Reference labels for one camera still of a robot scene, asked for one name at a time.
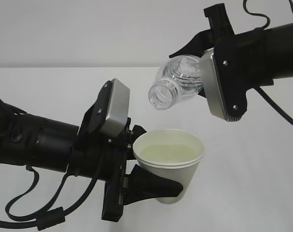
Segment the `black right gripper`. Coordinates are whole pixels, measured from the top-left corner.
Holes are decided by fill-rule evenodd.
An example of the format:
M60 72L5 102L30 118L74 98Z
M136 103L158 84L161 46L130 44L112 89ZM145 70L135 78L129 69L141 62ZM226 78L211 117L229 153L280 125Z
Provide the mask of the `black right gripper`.
M244 11L266 22L250 31L236 34L226 12L225 4L218 3L204 9L209 20L210 30L197 33L183 48L169 55L174 58L182 55L202 57L206 50L213 47L219 86L224 97L245 96L252 88L273 85L274 81L266 70L265 29L270 18L251 12L247 4Z

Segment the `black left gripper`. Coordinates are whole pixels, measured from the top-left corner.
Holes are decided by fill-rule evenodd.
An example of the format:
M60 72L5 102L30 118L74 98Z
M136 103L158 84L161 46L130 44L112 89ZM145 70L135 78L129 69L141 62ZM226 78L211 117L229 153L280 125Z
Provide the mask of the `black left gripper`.
M105 181L103 215L122 215L123 205L143 200L177 197L183 190L181 183L155 175L138 165L125 175L128 160L135 160L133 143L147 131L139 125L130 130L131 118L116 138L109 137L104 146L101 175Z

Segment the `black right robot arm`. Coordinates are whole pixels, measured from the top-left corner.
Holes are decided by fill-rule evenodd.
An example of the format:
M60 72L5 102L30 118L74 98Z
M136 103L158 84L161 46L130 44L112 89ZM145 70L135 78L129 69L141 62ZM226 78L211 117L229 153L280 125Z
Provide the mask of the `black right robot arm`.
M293 77L293 23L236 34L224 3L205 8L204 14L210 28L198 32L170 58L201 57L213 48L221 89L229 97L244 95L256 86L271 85L276 78Z

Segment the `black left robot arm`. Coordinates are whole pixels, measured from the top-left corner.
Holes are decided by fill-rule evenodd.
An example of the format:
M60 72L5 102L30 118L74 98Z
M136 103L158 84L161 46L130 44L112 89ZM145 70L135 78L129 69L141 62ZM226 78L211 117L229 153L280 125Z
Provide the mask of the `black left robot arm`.
M179 181L160 177L135 165L133 143L145 133L130 128L130 89L117 79L107 81L80 126L28 114L0 99L0 163L29 165L105 182L102 219L119 221L123 207L138 201L176 197Z

